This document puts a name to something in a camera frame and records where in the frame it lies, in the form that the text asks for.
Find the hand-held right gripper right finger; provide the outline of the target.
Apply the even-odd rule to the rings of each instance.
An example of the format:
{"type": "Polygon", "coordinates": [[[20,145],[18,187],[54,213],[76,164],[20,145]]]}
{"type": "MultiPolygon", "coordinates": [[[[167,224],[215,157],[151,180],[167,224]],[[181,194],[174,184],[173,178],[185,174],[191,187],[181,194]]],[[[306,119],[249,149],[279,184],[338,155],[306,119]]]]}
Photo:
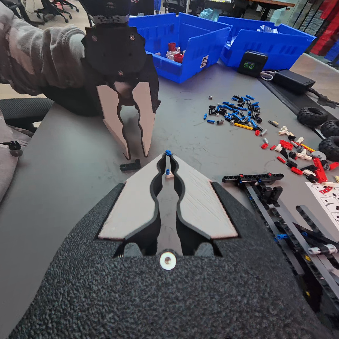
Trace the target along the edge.
{"type": "Polygon", "coordinates": [[[193,233],[206,240],[238,237],[212,181],[174,154],[171,155],[171,170],[178,196],[178,235],[183,237],[185,233],[193,233]]]}

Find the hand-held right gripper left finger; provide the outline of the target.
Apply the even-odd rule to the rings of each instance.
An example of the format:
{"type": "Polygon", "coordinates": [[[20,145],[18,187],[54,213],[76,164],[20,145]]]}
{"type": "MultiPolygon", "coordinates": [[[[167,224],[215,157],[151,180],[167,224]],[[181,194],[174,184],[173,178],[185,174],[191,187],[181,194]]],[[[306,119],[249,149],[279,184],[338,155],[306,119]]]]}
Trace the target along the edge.
{"type": "Polygon", "coordinates": [[[166,154],[160,154],[123,185],[98,234],[114,241],[155,241],[161,219],[157,199],[163,188],[166,154]]]}

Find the black angled toy beam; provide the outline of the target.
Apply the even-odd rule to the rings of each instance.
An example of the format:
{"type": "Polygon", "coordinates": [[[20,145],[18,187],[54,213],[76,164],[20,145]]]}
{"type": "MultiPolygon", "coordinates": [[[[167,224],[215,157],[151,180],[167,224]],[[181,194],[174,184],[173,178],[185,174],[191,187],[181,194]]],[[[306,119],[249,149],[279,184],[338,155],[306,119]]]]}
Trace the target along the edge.
{"type": "Polygon", "coordinates": [[[121,172],[132,172],[141,169],[140,159],[135,159],[134,162],[124,163],[119,165],[121,172]]]}

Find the black forearm rest pad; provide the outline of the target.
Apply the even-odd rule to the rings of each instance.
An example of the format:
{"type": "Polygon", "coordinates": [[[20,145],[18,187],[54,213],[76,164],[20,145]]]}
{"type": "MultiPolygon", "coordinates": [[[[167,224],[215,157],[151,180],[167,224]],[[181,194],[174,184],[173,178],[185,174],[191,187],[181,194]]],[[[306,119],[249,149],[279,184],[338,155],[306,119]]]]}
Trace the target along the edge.
{"type": "Polygon", "coordinates": [[[55,86],[40,87],[42,93],[63,108],[84,117],[99,116],[103,119],[102,109],[97,101],[88,94],[84,87],[59,88],[55,86]]]}

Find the person's left forearm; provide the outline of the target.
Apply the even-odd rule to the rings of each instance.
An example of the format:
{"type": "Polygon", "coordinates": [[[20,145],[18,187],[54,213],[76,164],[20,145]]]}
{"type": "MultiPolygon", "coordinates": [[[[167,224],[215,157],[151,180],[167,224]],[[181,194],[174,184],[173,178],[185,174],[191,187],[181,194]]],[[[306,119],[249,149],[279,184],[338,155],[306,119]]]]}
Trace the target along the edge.
{"type": "Polygon", "coordinates": [[[0,78],[19,94],[39,95],[45,87],[81,88],[82,39],[75,25],[40,29],[0,5],[0,78]]]}

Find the grey desk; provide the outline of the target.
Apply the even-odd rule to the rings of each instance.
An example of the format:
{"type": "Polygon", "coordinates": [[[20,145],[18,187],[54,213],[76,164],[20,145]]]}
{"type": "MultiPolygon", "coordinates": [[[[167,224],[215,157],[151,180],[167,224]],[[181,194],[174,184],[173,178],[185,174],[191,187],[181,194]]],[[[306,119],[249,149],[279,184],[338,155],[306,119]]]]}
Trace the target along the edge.
{"type": "MultiPolygon", "coordinates": [[[[316,138],[259,80],[221,65],[182,84],[159,79],[146,168],[169,149],[212,180],[285,171],[282,197],[306,198],[301,179],[261,150],[259,137],[203,121],[217,102],[249,94],[273,142],[276,120],[316,138]]],[[[114,258],[118,243],[94,227],[125,180],[119,145],[99,117],[54,105],[37,129],[1,205],[1,338],[331,338],[302,295],[278,245],[244,208],[240,240],[218,241],[222,257],[114,258]]]]}

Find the black rolling chair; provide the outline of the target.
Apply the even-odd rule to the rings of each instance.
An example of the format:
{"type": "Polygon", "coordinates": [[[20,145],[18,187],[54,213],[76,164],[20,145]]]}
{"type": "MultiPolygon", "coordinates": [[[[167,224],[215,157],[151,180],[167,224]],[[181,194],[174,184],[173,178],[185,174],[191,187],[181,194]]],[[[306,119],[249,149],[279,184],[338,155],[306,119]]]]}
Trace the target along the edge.
{"type": "Polygon", "coordinates": [[[36,14],[38,19],[43,19],[45,23],[48,22],[48,19],[47,19],[48,15],[53,16],[53,17],[61,16],[64,19],[65,23],[68,23],[69,19],[73,19],[70,12],[64,13],[63,11],[57,9],[55,6],[51,4],[52,1],[41,0],[40,2],[42,4],[42,8],[34,10],[34,13],[36,14]]]}
{"type": "Polygon", "coordinates": [[[77,13],[79,13],[79,9],[73,3],[67,0],[54,0],[51,2],[51,4],[64,13],[69,12],[70,10],[75,10],[77,13]]]}

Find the red white parts heap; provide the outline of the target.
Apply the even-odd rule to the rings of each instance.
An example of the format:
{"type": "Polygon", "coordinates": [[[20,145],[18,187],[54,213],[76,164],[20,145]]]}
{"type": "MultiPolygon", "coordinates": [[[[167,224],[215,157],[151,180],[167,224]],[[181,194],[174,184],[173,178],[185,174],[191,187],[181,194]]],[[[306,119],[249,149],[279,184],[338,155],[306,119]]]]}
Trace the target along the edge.
{"type": "Polygon", "coordinates": [[[168,60],[182,64],[185,52],[186,50],[181,50],[175,42],[170,42],[168,43],[168,51],[166,52],[165,57],[168,60]]]}

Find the grey black toy truck chassis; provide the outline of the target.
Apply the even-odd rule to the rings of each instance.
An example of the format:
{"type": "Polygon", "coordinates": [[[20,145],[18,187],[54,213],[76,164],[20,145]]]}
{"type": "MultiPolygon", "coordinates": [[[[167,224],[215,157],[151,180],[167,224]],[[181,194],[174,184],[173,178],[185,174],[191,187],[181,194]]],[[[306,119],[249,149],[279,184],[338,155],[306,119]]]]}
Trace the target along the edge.
{"type": "Polygon", "coordinates": [[[282,187],[270,187],[283,174],[224,176],[223,183],[243,189],[275,243],[287,258],[307,303],[329,328],[338,329],[338,242],[306,206],[296,206],[308,228],[300,226],[282,203],[282,187]]]}

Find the black office chair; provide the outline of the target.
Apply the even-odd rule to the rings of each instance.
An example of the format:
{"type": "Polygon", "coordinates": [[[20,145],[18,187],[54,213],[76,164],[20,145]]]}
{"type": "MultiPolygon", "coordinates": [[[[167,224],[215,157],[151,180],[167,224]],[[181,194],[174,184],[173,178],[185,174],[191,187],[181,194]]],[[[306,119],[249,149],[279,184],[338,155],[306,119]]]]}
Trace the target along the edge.
{"type": "Polygon", "coordinates": [[[41,122],[53,104],[48,98],[1,99],[0,109],[7,125],[35,133],[33,123],[41,122]]]}

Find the teal plastic bag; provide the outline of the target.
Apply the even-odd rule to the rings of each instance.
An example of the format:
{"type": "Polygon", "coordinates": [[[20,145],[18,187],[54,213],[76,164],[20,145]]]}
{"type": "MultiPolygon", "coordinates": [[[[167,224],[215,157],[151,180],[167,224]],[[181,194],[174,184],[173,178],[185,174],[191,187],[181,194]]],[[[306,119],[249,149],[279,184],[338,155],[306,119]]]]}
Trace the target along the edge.
{"type": "Polygon", "coordinates": [[[203,11],[201,11],[199,17],[217,22],[221,13],[222,13],[222,10],[220,9],[206,8],[203,11]]]}

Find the pile of red white pieces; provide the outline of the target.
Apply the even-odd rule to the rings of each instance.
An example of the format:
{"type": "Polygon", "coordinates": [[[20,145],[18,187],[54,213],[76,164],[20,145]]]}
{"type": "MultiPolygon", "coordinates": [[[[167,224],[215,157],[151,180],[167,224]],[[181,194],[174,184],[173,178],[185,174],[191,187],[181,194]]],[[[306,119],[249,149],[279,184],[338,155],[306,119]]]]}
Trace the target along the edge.
{"type": "Polygon", "coordinates": [[[311,184],[321,185],[326,190],[338,187],[338,176],[334,176],[334,181],[329,181],[327,175],[327,172],[338,168],[338,162],[328,160],[324,153],[306,146],[304,138],[297,138],[286,126],[279,128],[277,134],[281,139],[269,149],[279,153],[276,157],[278,161],[311,184]]]}

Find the black charger green display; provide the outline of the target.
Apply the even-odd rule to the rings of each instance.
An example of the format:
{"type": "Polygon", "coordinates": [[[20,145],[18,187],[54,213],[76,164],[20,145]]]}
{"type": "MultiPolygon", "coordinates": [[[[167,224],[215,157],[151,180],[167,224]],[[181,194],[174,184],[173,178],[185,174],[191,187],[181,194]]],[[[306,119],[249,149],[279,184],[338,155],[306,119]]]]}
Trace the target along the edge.
{"type": "Polygon", "coordinates": [[[247,50],[240,61],[237,72],[254,78],[260,74],[268,60],[269,55],[255,50],[247,50]]]}

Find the person's grey hoodie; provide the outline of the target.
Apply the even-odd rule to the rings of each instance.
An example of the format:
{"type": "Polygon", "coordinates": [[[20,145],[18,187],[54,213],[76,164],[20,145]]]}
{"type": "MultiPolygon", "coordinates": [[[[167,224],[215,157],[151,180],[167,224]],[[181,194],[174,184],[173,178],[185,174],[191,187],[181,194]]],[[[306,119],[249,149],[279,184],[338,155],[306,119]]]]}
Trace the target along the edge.
{"type": "Polygon", "coordinates": [[[32,132],[7,125],[0,112],[0,201],[11,184],[23,148],[28,145],[32,136],[32,132]],[[20,149],[11,151],[8,145],[10,142],[18,142],[20,149]]]}

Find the stacked red blue crates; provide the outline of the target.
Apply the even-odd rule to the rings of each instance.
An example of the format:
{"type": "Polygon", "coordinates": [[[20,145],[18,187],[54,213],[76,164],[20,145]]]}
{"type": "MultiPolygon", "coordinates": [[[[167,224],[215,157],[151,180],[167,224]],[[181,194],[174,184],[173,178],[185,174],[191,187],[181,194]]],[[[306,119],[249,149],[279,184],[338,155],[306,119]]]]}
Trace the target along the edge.
{"type": "Polygon", "coordinates": [[[339,1],[307,1],[301,13],[299,30],[315,37],[304,53],[338,69],[339,1]]]}

